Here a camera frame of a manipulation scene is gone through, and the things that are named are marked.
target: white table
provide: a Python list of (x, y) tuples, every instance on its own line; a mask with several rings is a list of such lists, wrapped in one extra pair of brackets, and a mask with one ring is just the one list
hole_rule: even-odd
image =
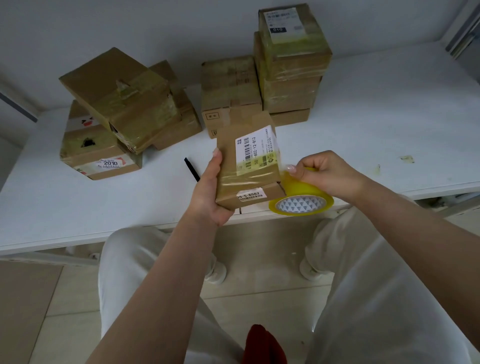
[[(199, 109), (200, 87), (187, 93)], [(175, 226), (195, 186), (183, 159), (202, 172), (215, 140), (204, 130), (148, 150), (139, 171), (91, 181), (59, 159), (67, 116), (68, 109), (41, 115), (0, 193), (0, 252), (104, 241), (128, 226)], [(277, 128), (283, 163), (332, 149), (414, 199), (480, 190), (479, 135), (480, 86), (437, 43), (332, 61), (310, 119)], [(400, 159), (407, 155), (415, 163)], [(280, 216), (260, 204), (231, 222), (269, 217)]]

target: left hand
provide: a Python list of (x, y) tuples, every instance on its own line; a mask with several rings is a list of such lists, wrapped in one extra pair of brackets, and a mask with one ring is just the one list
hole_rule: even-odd
[(195, 217), (207, 218), (217, 226), (225, 224), (234, 212), (215, 203), (216, 177), (220, 172), (221, 162), (222, 153), (215, 148), (212, 159), (193, 190), (192, 199), (186, 211)]

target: torn cardboard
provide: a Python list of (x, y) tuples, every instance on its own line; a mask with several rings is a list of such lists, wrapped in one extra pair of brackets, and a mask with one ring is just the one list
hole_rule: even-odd
[(162, 150), (201, 132), (202, 126), (198, 121), (198, 116), (193, 104), (181, 87), (168, 61), (161, 61), (150, 67), (150, 70), (158, 73), (168, 81), (173, 100), (181, 114), (181, 120), (179, 122), (165, 127), (160, 135), (153, 141), (154, 147)]
[(202, 64), (202, 117), (210, 138), (227, 125), (241, 123), (262, 111), (252, 56)]
[(223, 156), (217, 204), (234, 210), (285, 196), (275, 126), (267, 111), (220, 129), (216, 143)]
[(91, 180), (118, 176), (142, 167), (142, 155), (129, 151), (77, 101), (70, 107), (60, 159)]
[(141, 153), (180, 120), (167, 81), (117, 48), (60, 77), (105, 128)]
[(315, 103), (321, 76), (296, 78), (285, 81), (269, 80), (262, 40), (258, 32), (253, 35), (253, 54), (257, 67), (264, 110), (270, 113), (311, 109)]
[(280, 112), (278, 114), (270, 114), (275, 126), (289, 125), (289, 124), (295, 124), (298, 122), (307, 121), (309, 115), (310, 115), (310, 109)]
[(323, 76), (332, 51), (307, 4), (259, 10), (258, 30), (270, 80)]

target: painted fingernail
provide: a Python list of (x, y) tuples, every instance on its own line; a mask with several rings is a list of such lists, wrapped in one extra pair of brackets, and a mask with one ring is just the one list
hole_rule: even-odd
[(290, 174), (293, 174), (293, 173), (296, 173), (297, 172), (297, 167), (295, 167), (293, 164), (287, 164), (285, 166), (285, 168), (287, 169), (287, 171), (290, 173)]

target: white shoe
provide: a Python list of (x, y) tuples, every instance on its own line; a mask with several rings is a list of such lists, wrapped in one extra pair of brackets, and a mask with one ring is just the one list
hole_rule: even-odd
[(208, 277), (205, 277), (204, 281), (213, 284), (221, 284), (225, 280), (226, 276), (227, 267), (225, 266), (225, 264), (216, 262), (212, 271), (210, 272)]
[(315, 270), (310, 263), (307, 261), (307, 258), (303, 258), (302, 261), (300, 262), (300, 274), (305, 279), (311, 280), (311, 281), (316, 281), (319, 280), (322, 275), (327, 274), (327, 271), (324, 270)]

